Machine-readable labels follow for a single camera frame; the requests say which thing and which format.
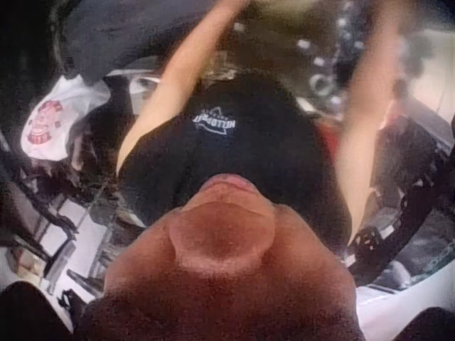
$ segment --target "person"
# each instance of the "person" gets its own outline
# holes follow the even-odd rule
[[[335,162],[269,76],[195,92],[248,4],[219,0],[122,144],[120,188],[150,228],[109,267],[81,340],[363,340],[343,257],[365,209],[408,2],[375,2]]]

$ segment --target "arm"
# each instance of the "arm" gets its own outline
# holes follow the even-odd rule
[[[350,84],[350,99],[336,159],[338,183],[352,217],[350,243],[362,222],[376,136],[392,99],[397,77],[398,33],[406,2],[383,0],[379,3],[368,49]]]
[[[249,0],[220,0],[182,42],[123,141],[117,172],[143,135],[177,116],[185,107],[221,35],[248,4]]]

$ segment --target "red logo on bag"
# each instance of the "red logo on bag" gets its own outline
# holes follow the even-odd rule
[[[63,111],[59,101],[47,101],[38,109],[38,114],[28,122],[31,124],[30,134],[27,136],[31,144],[45,144],[52,136],[50,135],[53,127],[60,128],[60,113]]]

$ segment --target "lips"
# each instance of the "lips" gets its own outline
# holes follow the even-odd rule
[[[220,174],[209,179],[204,185],[200,188],[199,192],[203,192],[215,185],[218,184],[231,185],[239,190],[245,190],[250,193],[258,194],[259,190],[254,186],[250,181],[245,178],[242,178],[239,175],[235,174]]]

